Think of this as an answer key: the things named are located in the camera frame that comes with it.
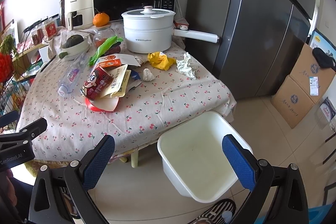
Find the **tablecloth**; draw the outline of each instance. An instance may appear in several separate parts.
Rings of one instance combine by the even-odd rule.
[[[113,23],[112,27],[120,37],[124,36],[122,22]],[[52,52],[59,53],[60,44],[64,44],[74,33],[90,35],[82,31],[60,32],[50,45]],[[93,55],[94,52],[91,46],[88,54]],[[122,53],[146,57],[129,52],[124,43]],[[183,59],[184,53],[174,42],[165,51],[168,57],[179,60]],[[93,112],[85,105],[80,87],[90,74],[89,67],[81,74],[70,96],[58,95],[58,80],[71,63],[56,57],[43,72],[37,74],[26,96],[17,131],[40,117],[48,122],[46,132],[33,140],[37,160],[81,159],[106,134],[115,138],[113,158],[120,157],[155,142],[167,129],[211,109],[229,122],[233,119],[231,110],[236,101],[230,90],[194,58],[196,79],[176,72],[176,65],[164,71],[153,68],[147,62],[135,69],[142,75],[143,70],[148,68],[156,78],[151,82],[143,81],[135,90],[120,98],[112,113]]]

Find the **refrigerator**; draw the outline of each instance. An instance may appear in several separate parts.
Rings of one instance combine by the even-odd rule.
[[[276,93],[306,42],[315,0],[188,0],[193,30],[221,37],[186,50],[228,86],[236,99]]]

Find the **table leg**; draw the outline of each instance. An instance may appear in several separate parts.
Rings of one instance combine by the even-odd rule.
[[[121,157],[120,160],[121,160],[122,162],[127,162],[127,161],[128,161],[128,158],[127,158],[127,157]]]
[[[131,154],[131,164],[133,168],[138,167],[138,156],[139,156],[139,150],[136,150]]]

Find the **trash bin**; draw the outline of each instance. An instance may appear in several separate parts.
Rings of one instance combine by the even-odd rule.
[[[238,180],[222,151],[232,134],[245,149],[251,147],[218,113],[205,112],[162,134],[157,149],[163,170],[183,196],[201,203],[220,198]]]

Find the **tile floor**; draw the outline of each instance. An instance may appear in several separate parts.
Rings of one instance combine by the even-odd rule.
[[[323,188],[336,181],[336,155],[322,165],[334,150],[336,138],[324,143],[332,132],[319,108],[315,106],[294,129],[271,105],[270,97],[239,101],[234,118],[232,126],[257,159],[299,166],[309,207],[320,206]],[[271,188],[260,215],[267,212],[274,191]],[[239,208],[248,193],[237,182],[222,198],[232,198]],[[139,152],[138,168],[121,161],[108,165],[90,194],[111,224],[186,224],[209,207],[177,192],[163,172],[155,144]],[[335,198],[336,190],[329,191],[328,203]]]

